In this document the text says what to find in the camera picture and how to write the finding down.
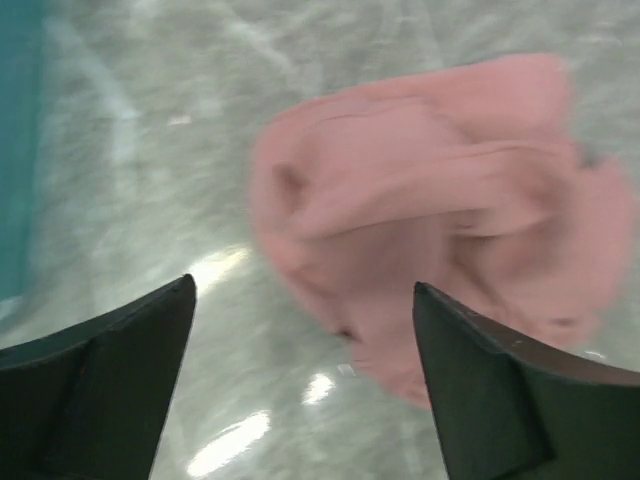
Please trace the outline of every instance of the pink towel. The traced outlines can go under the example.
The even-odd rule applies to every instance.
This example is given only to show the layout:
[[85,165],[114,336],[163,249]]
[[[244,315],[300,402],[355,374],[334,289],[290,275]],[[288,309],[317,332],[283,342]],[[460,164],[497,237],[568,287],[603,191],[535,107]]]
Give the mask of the pink towel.
[[635,205],[614,160],[584,163],[569,106],[544,54],[296,106],[255,150],[259,242],[355,365],[421,406],[416,281],[547,344],[582,342],[623,276]]

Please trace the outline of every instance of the crumpled cloth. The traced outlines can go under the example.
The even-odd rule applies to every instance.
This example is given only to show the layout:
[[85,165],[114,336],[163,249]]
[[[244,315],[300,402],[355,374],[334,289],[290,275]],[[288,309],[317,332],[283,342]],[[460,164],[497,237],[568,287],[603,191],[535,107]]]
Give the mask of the crumpled cloth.
[[257,141],[257,239],[354,365],[428,407],[416,281],[558,348],[588,339],[632,250],[621,167],[569,136],[562,61],[530,54],[349,88]]

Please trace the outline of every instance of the teal object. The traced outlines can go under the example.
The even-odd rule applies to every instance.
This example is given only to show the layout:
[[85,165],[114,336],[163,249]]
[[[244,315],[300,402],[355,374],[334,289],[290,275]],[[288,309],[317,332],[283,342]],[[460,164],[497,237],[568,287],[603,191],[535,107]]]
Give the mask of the teal object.
[[0,307],[29,281],[44,13],[43,0],[0,1]]

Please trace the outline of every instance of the gray marble floor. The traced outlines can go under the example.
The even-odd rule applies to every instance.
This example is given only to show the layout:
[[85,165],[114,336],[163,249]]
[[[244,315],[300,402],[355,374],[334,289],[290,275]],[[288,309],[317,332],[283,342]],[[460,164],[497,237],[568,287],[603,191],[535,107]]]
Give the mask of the gray marble floor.
[[[191,271],[199,308],[154,479],[444,480],[429,412],[355,374],[344,346],[300,312],[256,252],[246,207],[254,137],[278,111],[358,82],[545,50],[565,55],[575,75],[576,135],[621,155],[638,184],[640,6],[52,5],[36,283],[0,346]],[[634,265],[608,327],[582,353],[640,368]]]

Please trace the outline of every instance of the floor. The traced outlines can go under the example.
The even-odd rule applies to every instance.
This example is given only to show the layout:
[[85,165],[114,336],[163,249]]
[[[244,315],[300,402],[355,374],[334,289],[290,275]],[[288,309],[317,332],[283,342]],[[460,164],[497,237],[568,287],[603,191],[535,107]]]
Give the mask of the floor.
[[[58,0],[36,284],[0,346],[185,271],[200,286],[153,479],[444,480],[429,412],[349,366],[254,249],[246,184],[278,111],[359,82],[554,51],[578,138],[640,184],[640,6],[627,0]],[[629,292],[640,286],[640,258]],[[640,369],[628,293],[579,353]]]

